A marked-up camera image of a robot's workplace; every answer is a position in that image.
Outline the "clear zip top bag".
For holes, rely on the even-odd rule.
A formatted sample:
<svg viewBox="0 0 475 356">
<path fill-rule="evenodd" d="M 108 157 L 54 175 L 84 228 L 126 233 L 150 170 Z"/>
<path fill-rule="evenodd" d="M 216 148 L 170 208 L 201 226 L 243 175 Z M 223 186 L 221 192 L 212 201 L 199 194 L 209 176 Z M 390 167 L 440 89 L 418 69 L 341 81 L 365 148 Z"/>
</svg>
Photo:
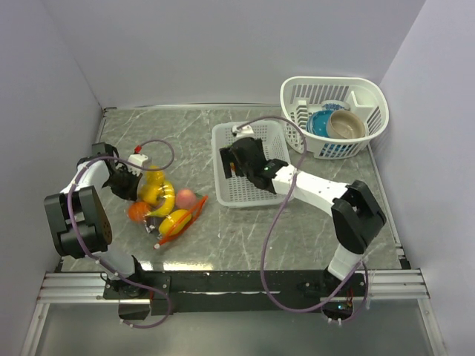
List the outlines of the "clear zip top bag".
<svg viewBox="0 0 475 356">
<path fill-rule="evenodd" d="M 154 249 L 170 243 L 200 217 L 207 196 L 189 188 L 176 190 L 163 171 L 152 165 L 145 172 L 145 182 L 138 190 L 138 200 L 128 210 L 128 218 L 157 235 Z"/>
</svg>

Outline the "fake yellow banana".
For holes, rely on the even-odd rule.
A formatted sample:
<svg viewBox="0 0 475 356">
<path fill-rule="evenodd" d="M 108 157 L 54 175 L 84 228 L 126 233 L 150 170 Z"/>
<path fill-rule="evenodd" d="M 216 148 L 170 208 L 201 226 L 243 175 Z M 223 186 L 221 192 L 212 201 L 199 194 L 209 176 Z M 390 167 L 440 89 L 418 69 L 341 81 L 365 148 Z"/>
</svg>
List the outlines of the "fake yellow banana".
<svg viewBox="0 0 475 356">
<path fill-rule="evenodd" d="M 168 180 L 165 180 L 162 187 L 162 198 L 164 199 L 163 204 L 155 210 L 149 212 L 149 217 L 166 217 L 174 209 L 176 195 L 173 185 Z"/>
</svg>

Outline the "fake pink peach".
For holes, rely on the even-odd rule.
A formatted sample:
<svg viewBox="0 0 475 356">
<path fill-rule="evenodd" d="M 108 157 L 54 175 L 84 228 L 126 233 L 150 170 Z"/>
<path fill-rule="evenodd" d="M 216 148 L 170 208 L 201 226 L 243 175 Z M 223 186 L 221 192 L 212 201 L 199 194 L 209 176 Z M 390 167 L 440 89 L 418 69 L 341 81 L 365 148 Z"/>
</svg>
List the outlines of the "fake pink peach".
<svg viewBox="0 0 475 356">
<path fill-rule="evenodd" d="M 175 205 L 179 209 L 189 210 L 192 208 L 198 201 L 196 194 L 191 189 L 180 189 L 176 193 Z"/>
</svg>

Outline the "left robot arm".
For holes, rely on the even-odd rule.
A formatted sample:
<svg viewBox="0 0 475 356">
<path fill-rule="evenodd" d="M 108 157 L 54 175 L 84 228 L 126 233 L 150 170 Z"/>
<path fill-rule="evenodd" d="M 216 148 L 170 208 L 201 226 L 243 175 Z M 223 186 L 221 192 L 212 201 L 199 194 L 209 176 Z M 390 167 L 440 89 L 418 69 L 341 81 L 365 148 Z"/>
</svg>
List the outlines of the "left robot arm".
<svg viewBox="0 0 475 356">
<path fill-rule="evenodd" d="M 118 157 L 118 150 L 107 143 L 92 145 L 92 154 L 78 161 L 76 174 L 60 193 L 45 198 L 44 207 L 53 244 L 62 257 L 80 260 L 87 257 L 76 233 L 94 256 L 93 261 L 104 261 L 114 270 L 100 268 L 107 274 L 107 284 L 120 296 L 137 298 L 145 294 L 147 279 L 137 258 L 112 246 L 111 225 L 98 192 L 110 188 L 117 197 L 135 202 L 142 178 L 140 171 L 128 168 L 116 160 L 98 161 L 86 171 L 83 169 L 100 156 Z M 116 273 L 124 275 L 122 279 Z"/>
</svg>

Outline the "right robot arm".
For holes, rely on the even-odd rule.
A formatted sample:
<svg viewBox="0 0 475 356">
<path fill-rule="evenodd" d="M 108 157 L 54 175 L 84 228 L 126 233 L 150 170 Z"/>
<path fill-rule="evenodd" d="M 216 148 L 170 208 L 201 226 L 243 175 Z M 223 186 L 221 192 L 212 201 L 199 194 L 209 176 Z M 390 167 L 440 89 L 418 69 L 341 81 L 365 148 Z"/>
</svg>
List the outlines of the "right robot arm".
<svg viewBox="0 0 475 356">
<path fill-rule="evenodd" d="M 245 137 L 219 150 L 225 178 L 245 177 L 256 188 L 295 198 L 332 217 L 337 249 L 324 278 L 326 290 L 342 295 L 351 285 L 350 271 L 387 222 L 366 183 L 334 182 L 308 174 L 281 159 L 267 159 L 261 139 Z"/>
</svg>

